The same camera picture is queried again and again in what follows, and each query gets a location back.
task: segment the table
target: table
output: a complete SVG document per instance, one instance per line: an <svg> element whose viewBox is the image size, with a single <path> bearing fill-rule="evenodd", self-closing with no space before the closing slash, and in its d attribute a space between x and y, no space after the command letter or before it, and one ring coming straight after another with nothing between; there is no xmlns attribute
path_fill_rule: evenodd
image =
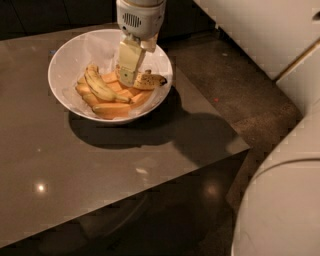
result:
<svg viewBox="0 0 320 256"><path fill-rule="evenodd" d="M114 27L0 42L0 248L249 148L179 67L167 99L134 123L67 111L48 85L52 54Z"/></svg>

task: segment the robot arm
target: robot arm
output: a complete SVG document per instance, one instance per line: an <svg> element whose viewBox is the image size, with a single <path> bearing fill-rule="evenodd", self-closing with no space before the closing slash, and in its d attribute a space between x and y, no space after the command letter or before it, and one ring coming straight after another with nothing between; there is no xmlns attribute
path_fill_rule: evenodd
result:
<svg viewBox="0 0 320 256"><path fill-rule="evenodd" d="M167 0L117 0L117 21L125 39L120 43L120 82L134 83L145 51L154 51Z"/></svg>

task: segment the floor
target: floor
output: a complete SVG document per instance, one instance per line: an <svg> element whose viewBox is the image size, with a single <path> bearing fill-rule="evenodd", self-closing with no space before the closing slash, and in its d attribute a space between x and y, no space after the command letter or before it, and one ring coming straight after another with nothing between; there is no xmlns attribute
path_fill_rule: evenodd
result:
<svg viewBox="0 0 320 256"><path fill-rule="evenodd" d="M251 149L146 192L141 195L147 198L146 207L137 218L67 255L230 255L237 211L250 178L301 114L232 40L221 35L207 31L160 46ZM126 202L114 207L120 209L121 204L125 207ZM68 245L70 237L64 240ZM41 255L34 250L39 239L0 250L0 255Z"/></svg>

